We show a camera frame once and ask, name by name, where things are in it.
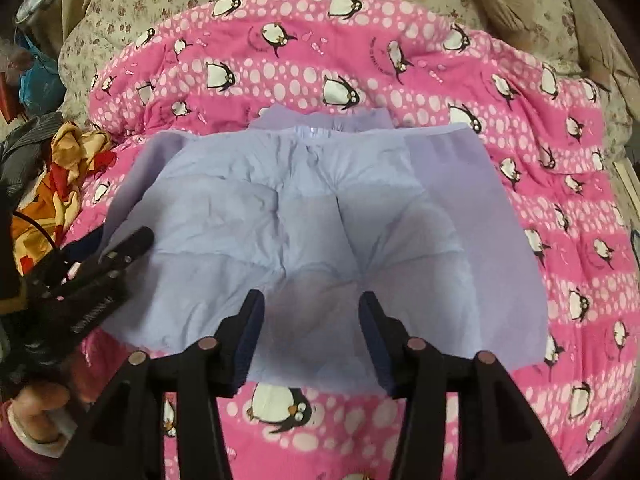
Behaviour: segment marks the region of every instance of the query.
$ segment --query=black clip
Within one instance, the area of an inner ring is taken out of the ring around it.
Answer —
[[[391,480],[440,480],[446,393],[457,392],[458,480],[568,480],[556,448],[494,354],[473,360],[441,354],[387,317],[373,292],[358,313],[378,382],[406,398]]]
[[[163,480],[162,406],[177,392],[175,427],[182,480],[232,480],[216,397],[246,381],[264,319],[264,297],[251,290],[238,314],[214,336],[181,354],[150,359],[133,352],[68,444],[54,480]]]

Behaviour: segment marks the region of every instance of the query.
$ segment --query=orange cloth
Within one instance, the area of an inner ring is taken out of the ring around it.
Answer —
[[[110,164],[111,137],[87,132],[73,123],[63,124],[51,141],[51,168],[40,182],[36,197],[20,211],[40,224],[60,245],[63,235],[80,212],[79,187],[85,176]],[[28,272],[51,250],[47,239],[28,222],[12,222],[14,258],[21,274]]]

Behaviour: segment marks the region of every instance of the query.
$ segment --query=penguin print blanket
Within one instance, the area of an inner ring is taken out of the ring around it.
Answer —
[[[396,126],[462,122],[475,131],[547,295],[545,358],[513,377],[575,471],[607,441],[630,395],[640,326],[636,263],[604,171],[593,83],[560,78],[529,54],[402,0],[210,2],[150,27],[95,75],[90,116],[121,144],[115,165],[86,183],[72,237],[104,219],[149,136],[243,130],[274,103],[328,114],[386,107]],[[117,366],[101,337],[88,353]],[[403,412],[383,397],[255,383],[218,405],[236,479],[279,478],[284,463],[297,478],[387,478]],[[171,399],[165,415],[173,479]],[[457,433],[452,396],[447,479]]]

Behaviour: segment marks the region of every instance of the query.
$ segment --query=cartoon penguin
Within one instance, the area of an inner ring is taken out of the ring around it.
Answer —
[[[360,0],[331,0],[327,15],[340,16],[342,19],[348,20],[359,10],[362,10],[362,2]]]
[[[536,255],[536,258],[540,261],[540,264],[545,266],[545,249],[550,249],[550,245],[546,245],[542,238],[540,238],[540,233],[535,229],[524,229],[524,234],[527,237],[527,241],[529,242],[529,247]]]
[[[178,433],[175,429],[175,409],[169,399],[164,400],[164,409],[162,410],[162,428],[166,436],[174,437]]]
[[[175,55],[180,56],[180,53],[188,46],[191,46],[191,43],[187,43],[186,41],[183,40],[183,38],[175,40],[175,43],[174,43]]]
[[[154,86],[151,84],[151,81],[145,81],[141,87],[138,88],[138,97],[142,101],[142,104],[146,106],[151,99],[151,96],[154,91]]]
[[[236,84],[236,76],[226,64],[205,63],[205,67],[207,67],[207,88],[217,88],[218,92],[224,92]]]
[[[450,52],[464,52],[464,50],[471,45],[471,40],[468,35],[457,23],[451,24],[451,32],[444,40],[442,47],[444,50]]]
[[[342,76],[338,79],[324,78],[322,87],[322,102],[326,105],[341,106],[348,110],[360,103],[360,96]]]
[[[591,397],[591,387],[583,382],[580,386],[571,388],[571,404],[569,406],[569,420],[587,413]]]
[[[593,250],[596,251],[596,254],[601,257],[611,269],[613,269],[611,259],[613,258],[613,253],[615,251],[609,247],[605,241],[596,238],[593,241]]]
[[[613,211],[613,216],[615,216],[616,218],[616,224],[618,224],[620,227],[624,227],[625,220],[622,218],[622,215],[620,214],[620,209],[618,209],[618,206],[614,204],[610,204],[610,206],[611,206],[611,210]]]
[[[587,98],[587,101],[594,103],[598,98],[598,91],[596,90],[595,85],[589,81],[588,79],[583,79],[581,81],[582,89],[584,90],[584,96]]]
[[[92,199],[92,203],[96,204],[100,202],[100,199],[109,190],[110,186],[111,186],[111,182],[109,182],[108,180],[103,184],[98,184],[98,187],[95,188],[95,191],[94,191],[94,197]]]
[[[540,150],[540,165],[546,170],[552,170],[555,168],[556,159],[554,158],[554,154],[551,152],[551,148],[540,146]]]
[[[400,74],[406,72],[407,69],[414,64],[409,62],[409,60],[404,57],[404,52],[402,52],[400,43],[398,43],[396,40],[389,42],[389,44],[386,46],[386,52],[389,54],[391,64],[394,66],[396,79],[400,84],[402,84],[402,81],[400,81]]]
[[[300,388],[286,388],[258,383],[246,412],[254,418],[277,428],[270,433],[282,433],[308,423],[312,415],[311,405]]]
[[[228,16],[242,5],[242,0],[218,0],[213,5],[212,17]]]
[[[551,96],[552,100],[558,97],[558,82],[556,81],[556,71],[548,64],[542,64],[542,80],[540,81],[540,91]]]
[[[558,344],[556,339],[551,334],[547,334],[545,363],[549,367],[549,380],[551,380],[551,368],[556,366],[562,352],[564,352],[564,348]]]
[[[511,83],[509,83],[505,78],[497,74],[493,74],[491,79],[494,80],[495,89],[498,91],[498,94],[504,97],[504,100],[507,101],[509,110],[511,110],[511,101],[513,101],[513,97],[520,95],[520,93],[512,87]]]
[[[591,444],[593,444],[593,441],[596,440],[596,437],[600,433],[601,429],[602,429],[602,421],[600,419],[594,420],[589,425],[589,429],[587,430],[587,434],[585,436],[587,440],[587,446],[590,446]]]
[[[567,232],[571,225],[569,224],[569,219],[564,215],[564,211],[560,209],[559,205],[554,204],[554,211],[556,213],[556,223],[558,224],[558,227],[564,230],[564,232]]]
[[[519,183],[522,173],[516,168],[516,163],[512,158],[504,158],[500,161],[500,172],[511,182],[511,187],[516,191],[516,184]]]
[[[298,39],[295,36],[287,34],[287,31],[284,30],[284,27],[279,23],[267,23],[262,28],[262,37],[264,38],[264,41],[273,47],[273,53],[276,57],[280,57],[278,56],[278,49],[281,46],[285,46],[289,43],[289,40]]]
[[[140,36],[136,40],[136,49],[145,46],[155,35],[156,30],[153,27],[148,28],[143,34],[140,34]]]
[[[109,76],[102,82],[102,91],[105,92],[108,96],[111,96],[111,85],[113,84],[114,77]]]
[[[475,131],[476,134],[482,132],[482,124],[478,120],[478,118],[471,113],[471,110],[467,108],[465,105],[458,106],[449,106],[449,123],[465,123],[471,126],[471,129]]]
[[[569,316],[572,321],[582,321],[589,309],[589,300],[580,293],[580,289],[569,291]]]
[[[591,163],[593,164],[593,169],[596,171],[604,170],[604,161],[602,160],[602,154],[600,150],[596,150],[591,153]]]
[[[575,180],[571,175],[567,175],[564,178],[564,184],[574,193],[577,193],[578,195],[582,194],[582,186],[584,185],[584,182]]]
[[[629,332],[626,331],[626,326],[622,321],[618,320],[613,324],[613,341],[616,342],[616,346],[618,347],[618,360],[620,360],[622,349],[626,345],[628,335]]]
[[[566,118],[566,132],[570,137],[573,137],[578,142],[580,142],[580,139],[582,138],[583,128],[584,124],[579,123],[573,117],[569,116]]]
[[[174,104],[172,104],[171,111],[176,117],[183,117],[191,113],[191,110],[189,110],[187,103],[185,103],[184,101],[176,101]]]

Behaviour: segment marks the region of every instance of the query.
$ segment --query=red sleeve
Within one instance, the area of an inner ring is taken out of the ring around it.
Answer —
[[[8,404],[6,402],[0,407],[0,448],[15,464],[16,469],[22,475],[21,479],[49,480],[57,460],[34,453],[20,442],[7,419]]]

